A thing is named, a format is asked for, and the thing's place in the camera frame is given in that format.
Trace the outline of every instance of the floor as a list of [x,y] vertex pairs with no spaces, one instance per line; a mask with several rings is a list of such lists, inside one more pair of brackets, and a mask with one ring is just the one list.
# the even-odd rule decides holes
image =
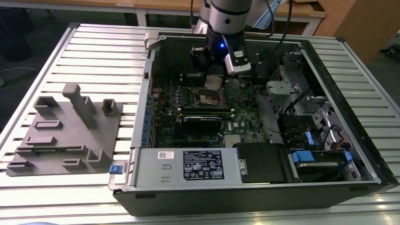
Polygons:
[[[58,41],[71,22],[99,23],[114,25],[134,25],[135,15],[123,13],[105,12],[81,12],[81,11],[57,11],[57,18],[50,18],[46,10],[31,10],[31,20],[35,24],[35,31],[26,35],[26,39],[33,48],[33,57],[22,62],[9,62],[0,56],[0,71],[14,67],[31,67],[41,69],[49,56],[58,44]],[[151,16],[151,26],[189,28],[190,18],[187,16]],[[387,89],[397,103],[400,104],[400,62],[386,56],[382,52],[369,66],[375,74],[383,87]],[[35,71],[9,71],[0,74],[2,79],[7,82],[0,87],[0,131],[19,106],[22,98],[35,80]]]

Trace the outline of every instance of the aluminum extrusion table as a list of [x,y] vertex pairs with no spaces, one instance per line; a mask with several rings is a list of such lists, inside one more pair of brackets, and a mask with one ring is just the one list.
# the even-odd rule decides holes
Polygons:
[[[130,157],[145,59],[143,39],[150,30],[81,24],[67,29],[23,102],[0,135],[0,224],[389,224],[400,221],[400,187],[359,197],[330,209],[233,213],[198,216],[133,217],[113,197],[110,175],[82,174],[9,177],[14,158],[37,111],[38,96],[66,100],[66,83],[79,83],[93,101],[114,98],[125,103],[114,160]],[[400,109],[347,43],[331,37],[309,39],[395,175],[400,176]]]

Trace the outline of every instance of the metal bracket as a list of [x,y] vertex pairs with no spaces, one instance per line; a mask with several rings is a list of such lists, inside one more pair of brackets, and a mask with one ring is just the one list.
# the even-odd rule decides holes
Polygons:
[[150,31],[145,35],[145,48],[146,50],[150,50],[151,45],[159,41],[159,32],[158,31]]

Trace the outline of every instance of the wooden table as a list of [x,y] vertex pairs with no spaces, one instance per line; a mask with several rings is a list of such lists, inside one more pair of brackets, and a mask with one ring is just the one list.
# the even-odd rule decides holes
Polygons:
[[[194,1],[194,11],[198,12],[202,7],[203,0]],[[282,4],[278,8],[275,20],[287,21],[290,4]],[[147,14],[166,14],[166,15],[190,15],[191,1],[190,0],[138,0],[137,5],[139,26],[147,26]],[[307,23],[303,35],[313,36],[322,19],[326,18],[327,13],[315,11],[309,3],[294,3],[293,22]]]
[[[199,15],[203,0],[194,2],[194,14]],[[0,0],[0,6],[59,10],[137,13],[139,26],[149,26],[149,14],[190,15],[190,0]],[[281,5],[275,19],[287,21],[290,5]],[[307,23],[303,35],[313,36],[326,12],[315,11],[307,3],[294,3],[294,22]]]

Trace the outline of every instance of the black cable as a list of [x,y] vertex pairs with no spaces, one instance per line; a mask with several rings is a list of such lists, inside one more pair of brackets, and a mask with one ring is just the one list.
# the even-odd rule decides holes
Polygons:
[[194,0],[190,2],[190,29],[194,32]]
[[289,14],[289,20],[287,20],[287,24],[286,24],[286,30],[283,32],[283,36],[281,39],[281,42],[278,43],[278,45],[275,46],[275,48],[270,51],[270,52],[262,52],[261,53],[261,60],[263,60],[265,58],[267,58],[269,56],[271,56],[277,50],[281,48],[283,41],[287,38],[287,34],[289,34],[289,28],[290,28],[290,23],[291,23],[291,18],[293,18],[293,9],[294,9],[294,0],[290,0],[290,14]]
[[275,33],[275,15],[274,15],[274,11],[273,11],[271,4],[270,4],[269,0],[266,0],[266,2],[267,2],[270,14],[271,14],[271,25],[273,25],[271,34],[266,36],[266,38],[270,38],[270,37],[273,37],[273,35]]
[[311,91],[311,87],[307,88],[306,91],[302,92],[302,94],[299,95],[299,97],[295,99],[295,101],[293,101],[293,103],[289,105],[289,107],[286,108],[286,110],[283,111],[283,114],[287,114],[289,110],[297,105],[297,103],[306,97],[306,95],[309,94],[309,92]]
[[319,151],[325,151],[326,142],[327,142],[327,139],[329,139],[329,136],[330,136],[330,132],[331,132],[331,130],[333,130],[335,127],[338,127],[338,125],[337,125],[337,124],[333,124],[331,127],[329,128],[327,133],[326,133],[325,138],[323,138],[323,142],[322,142],[322,144],[321,144],[321,149],[319,149]]

